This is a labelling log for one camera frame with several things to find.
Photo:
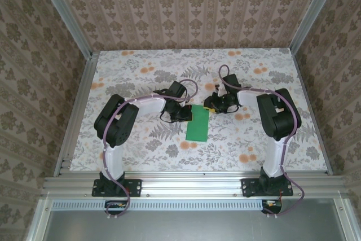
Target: green cloth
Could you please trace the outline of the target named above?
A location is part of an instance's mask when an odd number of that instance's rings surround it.
[[[209,111],[203,106],[192,105],[192,121],[188,122],[187,126],[187,141],[203,141],[206,142],[208,138],[208,120]]]

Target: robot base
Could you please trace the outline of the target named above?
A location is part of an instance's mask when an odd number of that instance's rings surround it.
[[[259,178],[241,179],[244,197],[251,196],[293,196],[292,184],[284,175],[270,178],[261,167]]]
[[[93,184],[93,191],[91,195],[93,197],[126,197],[124,191],[106,178],[102,172],[100,172],[100,179],[96,179]],[[142,192],[142,180],[141,179],[124,179],[123,174],[117,181],[127,189],[131,197],[140,197]]]

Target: beige wallpaper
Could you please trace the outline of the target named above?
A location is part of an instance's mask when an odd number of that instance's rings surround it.
[[[50,0],[0,0],[0,240],[22,240],[85,60]]]
[[[360,31],[361,0],[327,0],[296,56],[333,170],[345,176],[359,218]]]
[[[66,0],[93,50],[288,47],[311,0]]]

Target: floral table surface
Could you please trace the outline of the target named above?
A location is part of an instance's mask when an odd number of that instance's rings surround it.
[[[192,104],[203,104],[220,82],[218,68],[228,64],[242,86],[286,87],[302,118],[288,147],[287,170],[326,170],[310,111],[289,49],[202,49],[102,51],[93,78],[71,170],[100,170],[102,143],[94,121],[109,97],[139,97],[191,78],[199,85]],[[186,82],[188,93],[195,90]],[[210,114],[207,142],[185,140],[187,123],[168,124],[151,113],[136,120],[124,144],[125,170],[259,170],[267,136],[256,108],[228,115]]]

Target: purple cable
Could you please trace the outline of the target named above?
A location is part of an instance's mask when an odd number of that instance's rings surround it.
[[[120,112],[120,110],[128,103],[131,103],[131,102],[134,102],[136,100],[143,100],[143,99],[148,99],[148,98],[168,98],[168,99],[173,99],[173,100],[177,100],[179,102],[181,101],[187,101],[187,100],[190,100],[191,98],[193,98],[194,96],[196,96],[196,94],[198,93],[198,84],[196,81],[194,80],[191,80],[191,79],[183,79],[183,80],[180,80],[179,83],[182,83],[182,82],[185,82],[185,81],[189,81],[189,82],[192,82],[193,84],[195,84],[196,86],[196,91],[194,92],[194,94],[192,94],[191,96],[189,97],[185,97],[185,98],[177,98],[177,97],[172,97],[172,96],[166,96],[166,95],[159,95],[159,94],[154,94],[154,95],[147,95],[147,96],[143,96],[143,97],[138,97],[138,98],[131,98],[127,101],[125,101],[123,104],[121,104],[114,112],[114,114],[112,115],[112,117],[109,119],[108,121],[108,124],[107,126],[105,127],[104,129],[104,133],[103,133],[103,144],[104,144],[104,150],[103,150],[103,165],[104,165],[104,169],[105,169],[105,172],[107,173],[109,179],[114,182],[117,186],[119,186],[125,193],[126,197],[127,197],[127,205],[126,207],[124,208],[124,210],[119,214],[119,215],[114,215],[113,217],[114,218],[117,218],[118,216],[122,216],[125,211],[127,211],[127,209],[129,208],[129,205],[130,205],[130,195],[128,193],[128,191],[125,189],[125,187],[119,183],[117,180],[115,180],[110,172],[108,171],[108,167],[107,167],[107,162],[106,162],[106,159],[105,159],[105,153],[107,152],[107,133],[108,133],[108,130],[109,130],[109,127],[112,123],[112,121],[115,119],[115,117],[118,115],[118,113]],[[106,214],[108,215],[108,217],[111,217],[112,215],[109,214],[109,208],[110,206],[112,205],[116,205],[116,204],[119,204],[117,202],[110,202],[108,203],[107,205],[107,208],[105,209],[105,212]]]
[[[292,180],[290,177],[288,177],[288,175],[286,174],[284,168],[283,168],[283,163],[284,163],[284,159],[285,159],[285,156],[286,156],[286,149],[287,149],[287,142],[294,136],[294,134],[296,133],[296,130],[297,130],[297,116],[296,116],[296,113],[293,109],[293,107],[291,106],[291,104],[282,96],[280,95],[279,93],[273,91],[273,90],[263,90],[263,89],[254,89],[252,87],[236,87],[236,86],[232,86],[231,84],[227,83],[223,77],[221,76],[221,70],[223,67],[226,67],[227,68],[227,75],[230,74],[230,68],[227,64],[223,64],[220,66],[219,70],[218,70],[218,75],[219,75],[219,78],[221,79],[222,83],[229,86],[229,87],[232,87],[234,89],[238,89],[238,90],[253,90],[253,91],[257,91],[257,92],[260,92],[260,93],[271,93],[271,94],[274,94],[276,95],[278,98],[280,98],[285,104],[286,106],[289,108],[291,114],[292,114],[292,117],[293,117],[293,130],[292,132],[290,133],[290,135],[286,138],[286,140],[284,141],[283,143],[283,149],[282,149],[282,157],[281,157],[281,164],[280,164],[280,167],[281,167],[281,171],[283,173],[283,175],[286,177],[287,180],[289,180],[291,183],[293,183],[299,190],[301,190],[302,192],[302,195],[301,197],[296,201],[296,203],[290,207],[289,209],[287,209],[286,211],[283,211],[279,214],[275,214],[273,213],[272,211],[266,209],[266,208],[263,208],[264,210],[268,211],[268,213],[270,213],[271,215],[273,216],[282,216],[284,214],[287,214],[288,212],[290,212],[292,209],[294,209],[296,206],[299,205],[299,203],[303,200],[303,198],[305,197],[305,191],[303,190],[303,188],[297,184],[294,180]]]

